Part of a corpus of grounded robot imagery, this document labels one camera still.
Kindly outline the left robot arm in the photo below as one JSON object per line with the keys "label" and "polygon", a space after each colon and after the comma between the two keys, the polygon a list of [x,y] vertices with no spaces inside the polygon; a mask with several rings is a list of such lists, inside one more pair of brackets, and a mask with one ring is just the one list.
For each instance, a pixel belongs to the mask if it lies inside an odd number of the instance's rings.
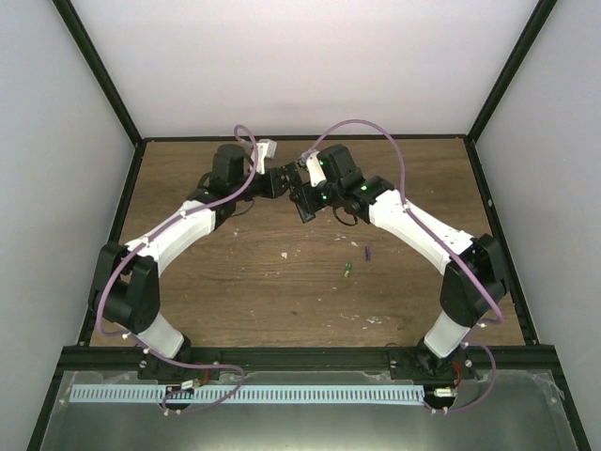
{"label": "left robot arm", "polygon": [[278,198],[301,184],[294,163],[268,168],[274,143],[262,140],[252,153],[239,145],[218,147],[210,172],[168,218],[124,245],[109,242],[100,249],[89,307],[100,334],[111,322],[159,358],[170,379],[184,378],[192,368],[190,339],[161,312],[160,277],[198,240],[233,216],[240,201]]}

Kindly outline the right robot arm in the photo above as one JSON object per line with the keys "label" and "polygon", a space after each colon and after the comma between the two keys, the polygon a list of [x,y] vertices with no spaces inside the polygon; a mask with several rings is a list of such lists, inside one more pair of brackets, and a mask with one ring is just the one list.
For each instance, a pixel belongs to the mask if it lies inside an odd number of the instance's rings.
{"label": "right robot arm", "polygon": [[297,165],[309,179],[291,177],[290,197],[304,223],[325,208],[343,210],[355,221],[392,234],[441,274],[441,312],[415,350],[424,376],[442,376],[473,329],[502,322],[499,303],[508,282],[501,246],[492,236],[475,238],[446,225],[386,179],[365,178],[343,145],[305,153]]}

